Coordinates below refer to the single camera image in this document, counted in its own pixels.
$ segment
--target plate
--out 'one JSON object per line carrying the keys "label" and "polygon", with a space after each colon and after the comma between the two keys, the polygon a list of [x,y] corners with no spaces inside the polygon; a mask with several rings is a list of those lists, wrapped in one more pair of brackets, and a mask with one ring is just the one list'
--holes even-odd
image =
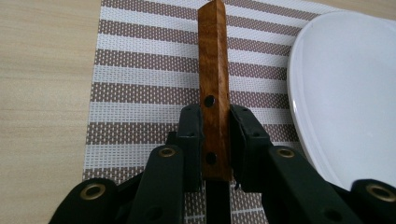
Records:
{"label": "plate", "polygon": [[396,186],[396,25],[354,12],[313,19],[288,69],[290,108],[308,160],[350,189],[372,178]]}

